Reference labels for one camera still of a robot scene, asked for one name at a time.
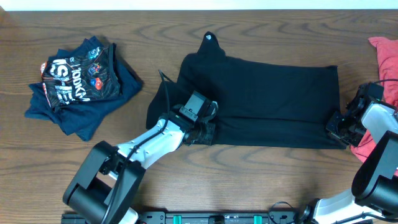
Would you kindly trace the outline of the plain black t-shirt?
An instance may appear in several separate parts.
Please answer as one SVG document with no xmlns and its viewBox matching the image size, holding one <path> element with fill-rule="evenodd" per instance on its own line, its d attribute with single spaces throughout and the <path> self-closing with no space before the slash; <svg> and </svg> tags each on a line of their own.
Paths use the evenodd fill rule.
<svg viewBox="0 0 398 224">
<path fill-rule="evenodd" d="M 213 144 L 341 149 L 326 124 L 340 110 L 338 70 L 259 63 L 227 56 L 207 32 L 188 54 L 177 81 L 161 85 L 151 101 L 146 127 L 170 106 L 197 91 L 217 102 Z"/>
</svg>

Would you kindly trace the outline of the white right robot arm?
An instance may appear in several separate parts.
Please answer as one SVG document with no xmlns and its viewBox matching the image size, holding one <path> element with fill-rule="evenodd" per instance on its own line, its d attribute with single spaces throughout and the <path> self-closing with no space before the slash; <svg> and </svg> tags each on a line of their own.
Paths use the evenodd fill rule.
<svg viewBox="0 0 398 224">
<path fill-rule="evenodd" d="M 306 223 L 359 223 L 377 219 L 397 223 L 397 113 L 371 103 L 361 118 L 375 148 L 357 171 L 349 190 L 319 200 Z"/>
</svg>

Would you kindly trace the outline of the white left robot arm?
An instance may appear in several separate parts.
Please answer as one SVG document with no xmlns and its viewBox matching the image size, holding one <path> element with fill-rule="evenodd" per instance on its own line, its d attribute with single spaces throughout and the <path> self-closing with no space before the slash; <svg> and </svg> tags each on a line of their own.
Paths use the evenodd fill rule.
<svg viewBox="0 0 398 224">
<path fill-rule="evenodd" d="M 185 106 L 162 114 L 155 126 L 128 142 L 96 144 L 67 187 L 63 202 L 87 223 L 135 223 L 131 202 L 146 170 L 182 144 L 210 144 L 215 109 L 198 114 Z"/>
</svg>

